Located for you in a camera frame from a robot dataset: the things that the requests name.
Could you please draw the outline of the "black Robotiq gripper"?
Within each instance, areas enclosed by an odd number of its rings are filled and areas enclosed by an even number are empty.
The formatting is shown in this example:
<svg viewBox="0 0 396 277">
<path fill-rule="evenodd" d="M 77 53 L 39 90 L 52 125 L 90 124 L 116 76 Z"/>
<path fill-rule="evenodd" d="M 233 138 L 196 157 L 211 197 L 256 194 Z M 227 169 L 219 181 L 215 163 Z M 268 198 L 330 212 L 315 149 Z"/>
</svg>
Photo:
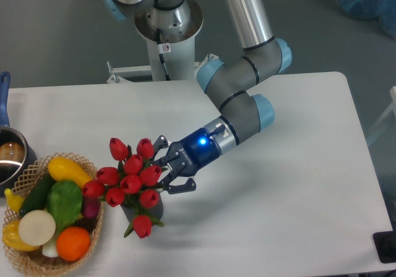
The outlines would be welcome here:
<svg viewBox="0 0 396 277">
<path fill-rule="evenodd" d="M 150 164 L 171 168 L 171 171 L 160 181 L 164 191 L 174 195 L 196 190 L 197 185 L 193 176 L 220 157 L 220 149 L 214 140 L 217 134 L 216 131 L 209 132 L 205 128 L 200 128 L 177 142 L 169 142 L 164 135 L 156 139 Z M 158 158 L 157 155 L 161 150 L 166 150 L 166 153 Z M 184 184 L 171 185 L 177 177 L 188 178 Z"/>
</svg>

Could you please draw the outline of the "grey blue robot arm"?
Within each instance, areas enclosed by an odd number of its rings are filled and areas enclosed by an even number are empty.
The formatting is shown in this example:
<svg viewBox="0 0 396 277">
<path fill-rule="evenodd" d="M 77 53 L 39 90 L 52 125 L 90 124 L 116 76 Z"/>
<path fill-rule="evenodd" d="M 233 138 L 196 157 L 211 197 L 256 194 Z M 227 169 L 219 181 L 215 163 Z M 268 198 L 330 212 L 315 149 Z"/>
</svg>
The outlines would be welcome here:
<svg viewBox="0 0 396 277">
<path fill-rule="evenodd" d="M 110 69 L 113 77 L 149 72 L 153 81 L 195 79 L 220 115 L 177 142 L 157 138 L 154 148 L 167 150 L 153 164 L 169 167 L 159 186 L 169 194 L 196 189 L 198 170 L 263 131 L 275 119 L 269 100 L 248 90 L 285 70 L 292 61 L 287 43 L 275 38 L 262 0 L 225 0 L 244 54 L 226 65 L 208 55 L 195 62 L 195 37 L 203 24 L 194 0 L 104 0 L 113 17 L 133 16 L 146 40 L 147 67 Z"/>
</svg>

